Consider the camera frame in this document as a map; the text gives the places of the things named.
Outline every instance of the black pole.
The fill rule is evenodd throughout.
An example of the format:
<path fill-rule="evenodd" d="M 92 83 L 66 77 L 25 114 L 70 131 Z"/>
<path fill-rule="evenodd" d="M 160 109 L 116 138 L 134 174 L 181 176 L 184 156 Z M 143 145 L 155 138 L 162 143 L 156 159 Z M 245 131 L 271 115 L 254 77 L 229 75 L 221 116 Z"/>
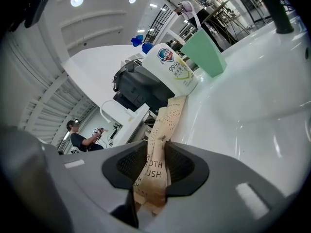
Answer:
<path fill-rule="evenodd" d="M 294 31 L 279 0 L 262 0 L 266 5 L 275 25 L 277 33 L 291 33 Z"/>

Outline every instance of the person in black shirt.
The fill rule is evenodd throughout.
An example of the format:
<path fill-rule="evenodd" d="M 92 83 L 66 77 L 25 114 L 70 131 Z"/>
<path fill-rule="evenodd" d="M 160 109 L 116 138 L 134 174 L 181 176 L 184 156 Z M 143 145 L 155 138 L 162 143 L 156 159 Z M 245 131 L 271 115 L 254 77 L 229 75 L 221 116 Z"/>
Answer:
<path fill-rule="evenodd" d="M 101 137 L 102 133 L 107 130 L 101 128 L 92 137 L 86 139 L 85 137 L 78 134 L 79 126 L 79 123 L 72 120 L 67 123 L 67 130 L 70 132 L 70 141 L 74 147 L 77 147 L 80 151 L 83 152 L 87 152 L 87 150 L 94 151 L 104 149 L 101 145 L 95 144 L 95 142 L 98 140 L 98 137 Z"/>

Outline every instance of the white rectangular marker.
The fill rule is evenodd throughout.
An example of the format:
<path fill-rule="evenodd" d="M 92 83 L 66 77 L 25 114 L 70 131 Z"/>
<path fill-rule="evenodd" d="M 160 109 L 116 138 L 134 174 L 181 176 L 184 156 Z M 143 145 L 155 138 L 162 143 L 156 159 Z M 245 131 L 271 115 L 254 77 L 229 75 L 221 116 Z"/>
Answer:
<path fill-rule="evenodd" d="M 239 184 L 236 190 L 247 208 L 251 211 L 254 219 L 259 219 L 269 212 L 268 207 L 258 197 L 255 191 L 248 185 L 248 183 Z"/>
<path fill-rule="evenodd" d="M 65 168 L 72 168 L 72 167 L 80 166 L 83 164 L 85 164 L 84 160 L 77 160 L 77 161 L 65 163 Z"/>

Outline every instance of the man in white shirt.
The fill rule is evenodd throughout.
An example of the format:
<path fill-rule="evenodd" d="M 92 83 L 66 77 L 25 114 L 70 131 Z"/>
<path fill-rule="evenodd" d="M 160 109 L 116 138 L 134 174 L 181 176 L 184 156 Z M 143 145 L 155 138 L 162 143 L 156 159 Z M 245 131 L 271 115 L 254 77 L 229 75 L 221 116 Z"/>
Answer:
<path fill-rule="evenodd" d="M 204 9 L 204 7 L 200 4 L 199 0 L 164 0 L 165 4 L 174 12 L 176 13 L 180 13 L 182 10 L 180 8 L 180 3 L 183 1 L 190 1 L 194 7 L 194 11 L 196 12 L 199 21 L 202 23 L 204 21 L 204 19 L 206 17 L 209 16 L 209 13 Z M 192 13 L 185 13 L 186 20 L 188 20 L 193 26 L 196 27 L 196 22 L 195 19 L 192 15 Z M 234 39 L 234 37 L 228 32 L 226 33 L 225 28 L 219 23 L 219 21 L 215 18 L 211 18 L 211 21 L 213 23 L 210 23 L 209 21 L 207 21 L 207 23 L 211 26 L 213 26 L 214 28 L 216 28 L 218 30 L 219 33 L 221 33 L 223 35 L 223 37 L 232 45 L 237 43 L 237 41 Z M 220 52 L 224 51 L 219 45 L 218 42 L 216 41 L 216 39 L 214 38 L 214 36 L 211 34 L 211 32 L 209 31 L 207 25 L 203 24 L 202 28 L 206 31 L 206 33 L 209 35 L 209 37 L 213 40 L 213 42 L 216 44 L 216 46 L 218 47 L 218 49 L 220 50 Z"/>

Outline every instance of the green cup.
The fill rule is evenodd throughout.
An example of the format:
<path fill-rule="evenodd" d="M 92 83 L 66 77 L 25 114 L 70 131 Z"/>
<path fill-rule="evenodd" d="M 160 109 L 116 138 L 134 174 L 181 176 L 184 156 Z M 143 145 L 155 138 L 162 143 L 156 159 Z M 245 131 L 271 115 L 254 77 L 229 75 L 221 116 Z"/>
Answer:
<path fill-rule="evenodd" d="M 204 29 L 196 32 L 181 51 L 212 78 L 223 73 L 227 66 L 219 49 Z"/>

